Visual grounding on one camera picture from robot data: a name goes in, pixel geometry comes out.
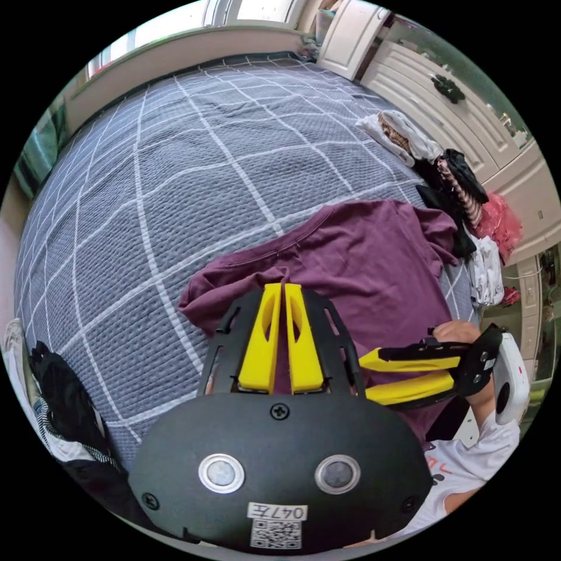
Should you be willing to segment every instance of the gray bedspread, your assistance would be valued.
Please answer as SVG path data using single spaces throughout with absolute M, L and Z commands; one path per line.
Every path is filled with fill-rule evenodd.
M 176 310 L 193 273 L 326 203 L 423 205 L 419 177 L 354 125 L 392 108 L 292 55 L 238 57 L 146 86 L 71 140 L 23 233 L 16 314 L 75 369 L 126 468 L 197 388 L 206 341 Z M 474 317 L 463 265 L 442 290 Z

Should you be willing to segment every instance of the white wardrobe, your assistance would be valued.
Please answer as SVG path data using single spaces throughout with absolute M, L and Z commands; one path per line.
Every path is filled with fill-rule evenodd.
M 344 0 L 317 64 L 354 80 L 389 15 L 381 6 Z M 431 81 L 437 74 L 452 79 L 466 99 L 453 104 L 439 94 Z M 385 39 L 361 84 L 395 104 L 441 146 L 462 152 L 485 189 L 504 196 L 524 228 L 524 240 L 509 264 L 524 262 L 561 241 L 561 202 L 536 141 L 520 148 L 518 138 L 511 136 L 486 101 L 453 73 L 422 53 Z

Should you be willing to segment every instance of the green curtain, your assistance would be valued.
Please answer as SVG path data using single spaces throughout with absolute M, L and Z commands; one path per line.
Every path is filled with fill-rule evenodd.
M 29 199 L 41 190 L 67 141 L 65 105 L 57 100 L 33 129 L 13 169 Z

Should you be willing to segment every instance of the white grid pattern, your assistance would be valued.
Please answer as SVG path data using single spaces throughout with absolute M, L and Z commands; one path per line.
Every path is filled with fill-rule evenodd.
M 74 167 L 75 167 L 75 162 L 78 158 L 78 155 L 81 153 L 82 149 L 84 148 L 84 146 L 87 145 L 87 139 L 90 137 L 90 135 L 92 134 L 92 131 L 95 128 L 95 123 L 89 128 L 89 130 L 87 131 L 86 135 L 83 135 L 83 137 L 81 138 L 81 144 L 80 146 L 76 146 L 76 147 L 72 147 L 66 154 L 65 159 L 68 160 L 69 155 L 73 156 L 72 160 L 70 162 L 63 162 L 61 163 L 61 165 L 56 169 L 55 174 L 53 175 L 53 179 L 52 179 L 52 184 L 56 185 L 56 183 L 59 180 L 59 177 L 62 176 L 62 174 L 64 173 L 63 176 L 63 180 L 60 181 L 60 183 L 58 183 L 58 189 L 56 189 L 57 193 L 56 193 L 56 202 L 55 205 L 52 209 L 52 211 L 49 213 L 47 212 L 47 215 L 45 217 L 43 217 L 43 211 L 44 208 L 42 207 L 40 209 L 40 211 L 38 213 L 36 213 L 31 221 L 30 224 L 27 228 L 27 233 L 29 235 L 30 232 L 33 231 L 33 226 L 35 227 L 35 234 L 33 237 L 33 240 L 31 242 L 31 244 L 28 245 L 28 241 L 27 239 L 25 240 L 25 244 L 22 247 L 22 254 L 20 256 L 20 281 L 19 281 L 19 294 L 24 295 L 25 291 L 28 290 L 28 298 L 29 298 L 29 304 L 30 306 L 33 304 L 32 300 L 31 300 L 31 278 L 32 275 L 34 274 L 34 269 L 36 267 L 36 264 L 40 258 L 40 256 L 45 253 L 45 264 L 44 264 L 44 275 L 45 275 L 45 286 L 44 286 L 44 291 L 42 294 L 39 294 L 39 297 L 37 298 L 37 294 L 34 294 L 33 296 L 36 298 L 35 300 L 35 304 L 34 307 L 32 309 L 30 309 L 30 317 L 29 318 L 25 318 L 27 320 L 27 326 L 26 326 L 26 331 L 27 331 L 27 336 L 29 337 L 30 334 L 33 335 L 33 338 L 35 338 L 35 332 L 34 332 L 34 318 L 36 317 L 36 312 L 39 309 L 39 306 L 41 305 L 41 303 L 43 301 L 45 301 L 46 298 L 46 294 L 49 290 L 50 285 L 53 283 L 53 281 L 55 280 L 56 277 L 58 277 L 58 275 L 61 273 L 61 271 L 64 269 L 65 266 L 67 266 L 70 262 L 72 262 L 72 282 L 73 282 L 73 288 L 74 288 L 74 304 L 75 304 L 75 314 L 78 320 L 78 326 L 79 329 L 76 333 L 74 333 L 70 339 L 68 341 L 66 341 L 65 343 L 59 343 L 58 348 L 55 348 L 53 350 L 55 350 L 56 352 L 59 352 L 60 354 L 65 354 L 66 352 L 71 352 L 73 348 L 75 348 L 76 344 L 78 342 L 82 342 L 82 344 L 84 345 L 87 355 L 88 355 L 88 359 L 91 363 L 91 366 L 93 367 L 93 370 L 96 374 L 96 377 L 98 379 L 98 382 L 102 388 L 103 394 L 105 395 L 106 399 L 108 400 L 111 409 L 113 410 L 113 412 L 115 413 L 117 420 L 110 420 L 107 422 L 108 427 L 110 428 L 124 428 L 126 429 L 135 439 L 136 442 L 140 442 L 141 438 L 139 436 L 139 433 L 137 431 L 135 431 L 134 429 L 132 429 L 133 425 L 145 422 L 147 420 L 153 419 L 158 417 L 159 415 L 161 415 L 163 412 L 171 409 L 172 407 L 174 407 L 175 405 L 190 399 L 191 397 L 194 396 L 194 392 L 193 391 L 189 391 L 183 395 L 179 395 L 179 396 L 174 396 L 171 399 L 167 399 L 165 401 L 163 401 L 162 403 L 158 403 L 152 407 L 147 407 L 143 410 L 137 411 L 136 413 L 134 413 L 133 415 L 128 415 L 125 416 L 123 414 L 121 414 L 120 410 L 119 410 L 119 406 L 114 402 L 110 391 L 107 388 L 107 385 L 103 379 L 103 374 L 101 372 L 101 370 L 99 369 L 96 360 L 93 356 L 93 352 L 88 344 L 88 335 L 97 327 L 100 325 L 101 322 L 103 322 L 104 320 L 112 317 L 119 309 L 121 309 L 125 304 L 127 304 L 128 302 L 131 302 L 133 299 L 135 299 L 136 297 L 139 297 L 140 295 L 142 295 L 144 292 L 148 291 L 150 288 L 155 287 L 162 305 L 164 306 L 164 309 L 166 311 L 167 317 L 169 319 L 169 321 L 171 322 L 172 326 L 174 327 L 174 331 L 176 333 L 176 335 L 178 336 L 184 350 L 185 353 L 187 355 L 187 357 L 189 358 L 190 362 L 193 365 L 193 368 L 195 370 L 195 372 L 200 373 L 201 368 L 202 368 L 202 361 L 201 358 L 199 357 L 197 351 L 195 350 L 195 347 L 193 346 L 191 340 L 189 339 L 189 335 L 186 333 L 183 324 L 181 323 L 179 317 L 178 317 L 178 313 L 175 311 L 171 299 L 169 298 L 167 289 L 164 285 L 164 281 L 166 281 L 167 279 L 170 279 L 171 277 L 173 277 L 174 275 L 176 275 L 177 273 L 180 273 L 182 271 L 185 271 L 186 269 L 190 268 L 192 265 L 196 264 L 199 261 L 203 261 L 204 259 L 208 259 L 209 257 L 213 257 L 215 255 L 221 254 L 223 252 L 225 252 L 225 250 L 228 250 L 228 248 L 238 244 L 241 241 L 244 240 L 250 240 L 252 238 L 254 238 L 257 235 L 260 234 L 264 234 L 266 235 L 267 233 L 275 233 L 276 235 L 281 235 L 283 233 L 283 229 L 282 229 L 282 225 L 283 224 L 291 224 L 293 225 L 295 220 L 300 220 L 300 219 L 305 219 L 310 217 L 311 215 L 315 214 L 315 212 L 317 212 L 319 210 L 319 208 L 321 208 L 324 204 L 335 204 L 338 202 L 344 202 L 344 201 L 348 201 L 348 200 L 354 200 L 357 198 L 360 198 L 362 196 L 370 196 L 370 195 L 375 195 L 377 192 L 382 192 L 384 190 L 387 189 L 392 189 L 392 190 L 396 190 L 397 192 L 401 193 L 401 197 L 403 198 L 403 200 L 406 200 L 408 202 L 411 202 L 406 194 L 405 189 L 408 188 L 410 189 L 415 183 L 419 183 L 420 180 L 416 177 L 412 177 L 411 179 L 396 179 L 396 174 L 394 173 L 394 170 L 392 169 L 392 166 L 390 166 L 388 164 L 387 161 L 384 161 L 381 157 L 379 157 L 378 155 L 376 155 L 376 153 L 374 151 L 370 151 L 367 149 L 368 144 L 372 144 L 373 141 L 371 139 L 367 139 L 367 138 L 360 138 L 360 135 L 354 133 L 351 128 L 345 124 L 344 122 L 344 117 L 341 116 L 341 114 L 333 112 L 333 111 L 329 111 L 323 107 L 321 107 L 321 105 L 319 105 L 318 103 L 314 103 L 311 101 L 311 99 L 317 99 L 318 102 L 319 100 L 321 100 L 321 102 L 326 102 L 326 101 L 330 101 L 331 103 L 336 103 L 337 105 L 341 106 L 341 111 L 343 111 L 343 108 L 345 109 L 345 111 L 349 112 L 350 114 L 352 114 L 353 116 L 358 117 L 359 115 L 354 112 L 352 109 L 350 109 L 349 107 L 352 107 L 351 104 L 347 101 L 346 103 L 342 100 L 339 99 L 334 99 L 332 96 L 330 96 L 328 94 L 328 92 L 339 92 L 340 94 L 344 95 L 344 96 L 348 96 L 349 94 L 355 94 L 357 93 L 357 91 L 359 91 L 361 93 L 361 99 L 368 104 L 369 106 L 376 108 L 376 104 L 374 103 L 375 100 L 379 100 L 380 98 L 378 98 L 375 95 L 369 95 L 364 91 L 360 91 L 357 90 L 357 87 L 350 84 L 349 82 L 346 81 L 341 81 L 339 79 L 339 77 L 336 77 L 335 75 L 332 75 L 330 72 L 328 71 L 324 71 L 324 70 L 318 70 L 317 67 L 313 66 L 313 65 L 309 65 L 306 63 L 302 63 L 300 62 L 299 64 L 306 70 L 311 72 L 315 77 L 317 77 L 318 75 L 322 76 L 322 79 L 325 81 L 326 84 L 329 84 L 329 87 L 326 87 L 325 89 L 322 87 L 322 89 L 317 89 L 311 82 L 307 82 L 301 78 L 299 78 L 298 75 L 296 75 L 295 72 L 290 72 L 290 71 L 282 71 L 281 70 L 281 65 L 278 64 L 278 62 L 280 62 L 281 60 L 284 60 L 284 58 L 279 58 L 279 59 L 271 59 L 269 58 L 268 61 L 251 61 L 251 60 L 247 60 L 246 62 L 241 62 L 238 64 L 229 64 L 226 65 L 225 61 L 223 61 L 223 65 L 226 68 L 226 70 L 235 70 L 237 74 L 242 75 L 243 77 L 241 79 L 235 79 L 235 78 L 230 78 L 227 79 L 226 77 L 224 77 L 224 75 L 220 74 L 220 68 L 216 67 L 216 68 L 212 68 L 212 69 L 202 69 L 199 68 L 199 72 L 204 75 L 204 79 L 201 79 L 200 81 L 198 80 L 198 74 L 192 74 L 189 77 L 189 91 L 187 91 L 185 89 L 185 86 L 183 86 L 183 84 L 185 84 L 186 82 L 184 81 L 185 79 L 182 79 L 182 82 L 179 82 L 178 77 L 173 77 L 173 79 L 169 79 L 166 80 L 164 82 L 171 82 L 171 80 L 173 80 L 173 83 L 176 85 L 176 87 L 179 89 L 179 91 L 181 92 L 182 97 L 184 98 L 184 101 L 188 103 L 188 105 L 193 109 L 193 111 L 190 112 L 185 112 L 178 115 L 174 115 L 171 117 L 163 117 L 161 118 L 158 122 L 153 123 L 151 125 L 148 125 L 146 127 L 142 127 L 141 126 L 141 122 L 143 119 L 143 115 L 145 115 L 144 113 L 144 108 L 145 105 L 147 103 L 147 97 L 148 97 L 148 92 L 149 92 L 149 88 L 147 88 L 144 91 L 144 95 L 141 98 L 140 102 L 137 102 L 134 99 L 130 99 L 127 106 L 125 107 L 124 111 L 122 111 L 119 114 L 120 117 L 120 122 L 126 120 L 123 119 L 123 115 L 125 115 L 127 117 L 127 119 L 130 119 L 130 114 L 134 113 L 135 111 L 137 111 L 137 117 L 136 117 L 136 133 L 133 137 L 127 137 L 124 140 L 121 140 L 120 142 L 118 142 L 117 144 L 112 146 L 112 150 L 111 151 L 115 151 L 117 150 L 117 148 L 121 147 L 121 146 L 130 146 L 131 141 L 134 140 L 133 142 L 133 150 L 132 153 L 126 155 L 124 158 L 122 158 L 120 161 L 118 161 L 117 163 L 114 164 L 113 168 L 115 167 L 119 167 L 121 165 L 124 165 L 125 162 L 128 162 L 132 159 L 133 164 L 134 164 L 134 197 L 124 203 L 122 203 L 119 207 L 115 208 L 115 210 L 113 210 L 113 212 L 111 212 L 111 214 L 109 215 L 109 217 L 104 221 L 103 224 L 101 224 L 100 226 L 98 226 L 96 229 L 90 231 L 88 233 L 87 236 L 85 236 L 81 241 L 78 240 L 78 222 L 79 222 L 79 206 L 80 206 L 80 200 L 81 198 L 83 198 L 83 196 L 85 196 L 87 193 L 89 193 L 91 190 L 93 190 L 94 188 L 98 187 L 99 185 L 103 184 L 103 182 L 106 180 L 108 174 L 106 174 L 105 176 L 101 177 L 100 179 L 98 179 L 97 181 L 93 182 L 91 185 L 88 185 L 88 178 L 89 178 L 89 172 L 90 169 L 92 168 L 93 165 L 96 165 L 97 162 L 101 162 L 103 161 L 103 159 L 107 156 L 107 154 L 103 153 L 100 156 L 95 157 L 96 151 L 98 146 L 101 143 L 101 139 L 105 133 L 105 131 L 107 131 L 107 129 L 110 127 L 111 123 L 113 122 L 113 119 L 116 117 L 117 113 L 119 112 L 120 106 L 116 109 L 113 110 L 113 113 L 111 114 L 111 117 L 109 118 L 108 122 L 105 125 L 105 128 L 103 130 L 103 132 L 101 134 L 98 133 L 98 139 L 97 142 L 95 143 L 95 147 L 93 148 L 92 152 L 91 152 L 91 157 L 89 159 L 89 163 L 88 166 L 86 168 L 86 170 L 82 171 L 78 177 L 76 179 L 73 180 L 72 183 L 70 183 L 70 185 L 66 184 L 66 177 L 69 176 L 70 173 L 73 172 Z M 265 63 L 266 65 L 266 71 L 263 71 L 261 69 L 259 69 L 259 71 L 257 71 L 255 68 L 252 68 L 255 64 L 262 64 Z M 247 70 L 239 70 L 239 67 L 245 67 Z M 279 78 L 280 80 L 286 78 L 286 79 L 291 79 L 291 82 L 288 82 L 288 84 L 281 84 L 280 80 L 279 82 L 275 82 L 275 78 Z M 270 84 L 272 87 L 276 87 L 280 92 L 284 92 L 283 95 L 279 95 L 278 97 L 267 97 L 267 98 L 254 98 L 252 96 L 250 96 L 249 94 L 246 93 L 246 90 L 248 88 L 252 88 L 252 89 L 256 89 L 259 87 L 263 87 L 266 84 L 259 84 L 258 86 L 246 86 L 246 85 L 241 85 L 242 82 L 247 82 L 248 79 L 255 79 L 255 78 L 259 78 L 262 79 L 263 81 L 267 82 L 267 84 Z M 228 88 L 224 89 L 224 90 L 215 90 L 215 89 L 211 89 L 208 91 L 208 86 L 209 84 L 216 79 L 220 84 L 226 84 L 228 85 Z M 317 96 L 308 96 L 308 95 L 302 95 L 301 93 L 294 93 L 290 90 L 290 87 L 294 87 L 297 88 L 298 84 L 295 84 L 295 82 L 298 82 L 299 84 L 302 84 L 303 86 L 307 87 L 307 88 L 311 88 L 313 90 L 315 90 L 318 95 Z M 247 119 L 230 119 L 228 120 L 227 123 L 224 123 L 223 125 L 218 125 L 218 126 L 211 126 L 209 124 L 209 122 L 207 121 L 207 119 L 205 118 L 205 114 L 203 113 L 203 110 L 200 108 L 199 105 L 197 105 L 197 103 L 195 103 L 195 101 L 193 100 L 194 98 L 201 96 L 202 99 L 205 98 L 205 96 L 208 95 L 214 95 L 214 94 L 223 94 L 224 92 L 229 92 L 229 91 L 236 91 L 239 94 L 241 94 L 243 97 L 245 97 L 245 99 L 249 100 L 252 104 L 254 104 L 256 107 L 259 107 L 260 109 L 263 109 L 267 114 L 268 117 L 265 118 L 261 118 L 261 119 L 252 119 L 252 118 L 247 118 Z M 167 99 L 170 96 L 174 96 L 175 93 L 174 92 L 168 92 L 165 93 L 164 95 L 156 95 L 156 97 L 151 96 L 150 97 L 150 106 L 153 107 L 153 103 L 154 103 L 154 99 L 161 101 L 162 99 Z M 266 100 L 270 100 L 270 99 L 283 99 L 283 100 L 287 100 L 287 99 L 298 99 L 300 105 L 304 105 L 307 104 L 308 107 L 314 108 L 315 110 L 318 111 L 318 113 L 313 113 L 313 112 L 307 112 L 305 110 L 298 110 L 298 111 L 288 111 L 288 112 L 279 112 L 279 113 L 275 113 L 273 111 L 270 110 L 270 108 L 268 107 L 268 104 L 266 103 Z M 150 109 L 150 113 L 153 113 L 157 110 L 158 108 L 152 108 Z M 305 135 L 301 134 L 300 131 L 298 131 L 297 129 L 295 129 L 294 127 L 292 127 L 291 125 L 289 125 L 288 123 L 286 123 L 283 119 L 288 118 L 289 116 L 302 116 L 302 117 L 306 117 L 306 116 L 312 116 L 312 115 L 323 115 L 326 119 L 331 120 L 332 122 L 336 123 L 339 127 L 342 127 L 343 129 L 345 129 L 347 132 L 349 132 L 351 134 L 351 136 L 356 139 L 355 141 L 337 141 L 337 140 L 325 140 L 325 141 L 321 141 L 321 142 L 310 142 Z M 141 131 L 148 131 L 150 129 L 157 129 L 158 126 L 161 126 L 163 123 L 168 123 L 168 122 L 172 122 L 174 119 L 177 119 L 179 117 L 185 117 L 185 116 L 197 116 L 199 121 L 201 122 L 201 124 L 203 124 L 203 127 L 198 128 L 198 127 L 189 127 L 185 130 L 180 130 L 179 132 L 177 132 L 176 134 L 167 136 L 164 140 L 160 140 L 157 141 L 155 143 L 147 143 L 147 144 L 142 144 L 141 145 Z M 262 150 L 262 151 L 253 151 L 251 154 L 243 154 L 243 155 L 238 155 L 238 156 L 233 156 L 231 151 L 228 149 L 228 147 L 224 144 L 223 140 L 220 138 L 220 136 L 218 135 L 217 131 L 218 129 L 221 128 L 221 126 L 227 126 L 228 124 L 232 124 L 233 123 L 239 123 L 239 124 L 243 124 L 243 123 L 249 123 L 249 122 L 263 122 L 263 121 L 272 121 L 272 122 L 277 122 L 279 123 L 282 127 L 291 130 L 292 132 L 294 132 L 294 134 L 296 134 L 301 140 L 302 140 L 302 144 L 298 145 L 298 146 L 281 146 L 281 147 L 276 147 L 276 148 L 271 148 L 268 150 Z M 200 165 L 200 166 L 194 166 L 194 167 L 189 167 L 189 168 L 185 168 L 182 169 L 176 173 L 174 173 L 173 175 L 171 175 L 170 177 L 168 177 L 166 180 L 160 182 L 158 185 L 156 185 L 156 187 L 153 187 L 149 190 L 144 190 L 142 183 L 141 183 L 141 171 L 140 171 L 140 163 L 139 163 L 139 158 L 140 158 L 140 154 L 142 152 L 145 151 L 150 151 L 152 150 L 154 147 L 163 144 L 163 143 L 169 143 L 172 141 L 175 141 L 176 139 L 179 139 L 185 135 L 188 135 L 190 133 L 207 133 L 214 141 L 214 143 L 218 146 L 218 148 L 221 150 L 221 152 L 224 154 L 224 156 L 226 157 L 226 161 L 225 162 L 217 162 L 215 164 L 210 164 L 210 165 Z M 119 129 L 117 131 L 114 131 L 112 134 L 108 134 L 107 137 L 105 138 L 105 140 L 107 140 L 110 137 L 113 137 L 115 135 L 119 134 Z M 80 136 L 76 136 L 76 138 L 73 140 L 73 143 L 76 142 L 77 139 L 79 139 Z M 360 190 L 356 190 L 353 189 L 352 186 L 350 185 L 350 183 L 348 182 L 348 180 L 346 179 L 346 177 L 340 173 L 340 171 L 337 169 L 337 167 L 334 165 L 333 162 L 331 162 L 329 160 L 329 158 L 322 152 L 321 147 L 322 146 L 329 146 L 329 145 L 348 145 L 348 146 L 352 146 L 352 145 L 356 145 L 357 147 L 359 147 L 362 151 L 366 152 L 369 154 L 370 157 L 372 157 L 374 160 L 376 160 L 376 164 L 382 168 L 386 168 L 386 176 L 391 177 L 392 179 L 389 181 L 384 181 L 381 182 L 375 186 L 369 186 L 365 189 L 360 189 Z M 289 152 L 292 150 L 311 150 L 313 152 L 315 152 L 316 154 L 320 155 L 320 157 L 323 158 L 323 160 L 325 161 L 326 166 L 328 166 L 333 173 L 335 174 L 335 176 L 338 178 L 338 180 L 345 186 L 345 190 L 348 192 L 346 195 L 341 195 L 341 196 L 337 196 L 335 198 L 332 198 L 331 200 L 326 200 L 325 202 L 322 202 L 321 204 L 317 204 L 317 205 L 312 205 L 309 206 L 308 208 L 298 211 L 298 212 L 292 212 L 292 213 L 287 213 L 282 217 L 275 217 L 273 215 L 273 213 L 270 211 L 270 209 L 268 208 L 266 202 L 263 200 L 260 192 L 259 192 L 259 187 L 257 187 L 252 180 L 250 180 L 250 178 L 248 177 L 248 175 L 245 173 L 244 168 L 242 167 L 242 163 L 243 162 L 248 162 L 251 163 L 251 161 L 254 161 L 256 158 L 262 158 L 262 157 L 267 157 L 267 156 L 271 156 L 271 155 L 275 155 L 275 154 L 280 154 L 282 152 Z M 195 251 L 193 254 L 189 255 L 186 258 L 181 259 L 180 261 L 174 263 L 171 266 L 165 267 L 165 268 L 161 268 L 157 265 L 156 263 L 156 256 L 154 254 L 154 249 L 153 249 L 153 245 L 151 243 L 151 233 L 150 233 L 150 224 L 148 223 L 148 220 L 146 218 L 146 213 L 145 213 L 145 209 L 144 209 L 144 205 L 145 202 L 150 200 L 152 197 L 155 197 L 158 195 L 158 193 L 160 193 L 163 189 L 165 189 L 168 185 L 170 185 L 174 180 L 176 180 L 179 177 L 187 177 L 192 175 L 195 172 L 198 171 L 215 171 L 217 169 L 220 168 L 231 168 L 243 181 L 244 185 L 246 186 L 246 188 L 248 189 L 248 193 L 250 193 L 252 195 L 252 197 L 254 198 L 254 200 L 257 202 L 259 208 L 261 209 L 262 214 L 265 216 L 266 218 L 266 223 L 264 224 L 260 224 L 258 226 L 255 227 L 250 227 L 247 228 L 245 230 L 243 230 L 242 232 L 238 232 L 235 233 L 233 235 L 230 236 L 224 236 L 222 237 L 222 239 L 219 239 L 201 249 L 198 249 L 197 251 Z M 80 189 L 78 191 L 78 197 L 73 200 L 70 204 L 66 205 L 64 211 L 60 214 L 57 214 L 57 216 L 55 217 L 56 214 L 56 208 L 57 205 L 59 204 L 59 201 L 65 201 L 68 198 L 68 194 L 72 194 L 72 190 L 73 187 L 76 186 L 77 182 L 80 181 L 80 179 L 85 176 L 85 179 L 83 181 L 83 183 L 80 186 Z M 54 196 L 54 191 L 55 189 L 46 189 L 45 191 L 45 197 L 44 197 L 44 201 L 41 202 L 42 205 L 47 205 L 47 202 Z M 54 272 L 54 274 L 51 275 L 51 277 L 49 278 L 49 280 L 46 279 L 46 263 L 47 263 L 47 245 L 50 246 L 51 243 L 51 237 L 53 236 L 54 232 L 56 231 L 56 228 L 61 224 L 61 222 L 64 220 L 64 218 L 71 212 L 73 212 L 75 207 L 75 213 L 76 213 L 76 219 L 75 219 L 75 230 L 74 230 L 74 247 L 73 247 L 73 251 L 72 254 L 67 257 L 65 259 L 65 261 L 62 263 L 62 265 L 59 266 L 59 268 Z M 80 308 L 79 308 L 79 301 L 78 301 L 78 293 L 77 293 L 77 287 L 76 287 L 76 275 L 77 275 L 77 270 L 76 270 L 76 254 L 78 251 L 82 250 L 84 247 L 87 246 L 87 244 L 93 240 L 95 237 L 99 236 L 102 234 L 103 230 L 108 226 L 109 223 L 111 223 L 114 220 L 119 219 L 119 216 L 122 215 L 122 213 L 126 210 L 126 209 L 131 209 L 132 207 L 136 208 L 137 211 L 137 215 L 138 215 L 138 220 L 140 222 L 140 228 L 141 228 L 141 237 L 142 237 L 142 245 L 144 248 L 144 254 L 146 256 L 146 259 L 148 261 L 148 266 L 150 269 L 150 277 L 144 281 L 142 281 L 141 283 L 139 283 L 137 286 L 134 286 L 132 288 L 130 288 L 125 294 L 123 294 L 120 298 L 116 299 L 113 303 L 111 303 L 110 305 L 106 306 L 104 309 L 102 309 L 99 313 L 97 313 L 95 315 L 95 317 L 93 317 L 92 319 L 90 319 L 89 321 L 87 321 L 86 323 L 84 323 L 82 321 L 81 318 L 81 313 L 80 313 Z M 49 224 L 49 229 L 47 231 L 46 235 L 43 235 L 42 238 L 44 240 L 44 243 L 39 247 L 38 252 L 36 253 L 36 241 L 37 241 L 37 233 L 39 231 L 41 231 L 41 228 L 44 227 L 44 225 L 46 224 L 47 220 L 50 218 L 50 224 Z M 22 266 L 23 265 L 27 265 L 27 258 L 29 257 L 29 255 L 31 255 L 31 260 L 30 260 L 30 265 L 28 266 Z M 459 317 L 459 306 L 458 303 L 456 301 L 456 296 L 455 296 L 455 288 L 457 283 L 459 282 L 459 280 L 462 278 L 462 274 L 463 271 L 466 272 L 465 267 L 463 268 L 458 268 L 455 271 L 455 277 L 453 280 L 450 279 L 450 270 L 446 270 L 446 279 L 448 281 L 448 293 L 446 294 L 446 299 L 449 302 L 449 298 L 452 299 L 452 306 L 453 306 L 453 310 L 456 312 L 456 317 Z M 22 313 L 22 302 L 20 299 L 19 302 L 19 313 Z M 49 341 L 49 344 L 51 344 L 51 329 L 49 327 L 49 318 L 48 316 L 46 317 L 46 329 L 47 329 L 47 340 Z

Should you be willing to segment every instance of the pillow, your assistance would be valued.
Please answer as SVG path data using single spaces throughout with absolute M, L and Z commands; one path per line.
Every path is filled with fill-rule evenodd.
M 331 10 L 318 10 L 316 14 L 316 43 L 322 45 L 327 35 L 327 30 L 335 17 L 335 12 Z

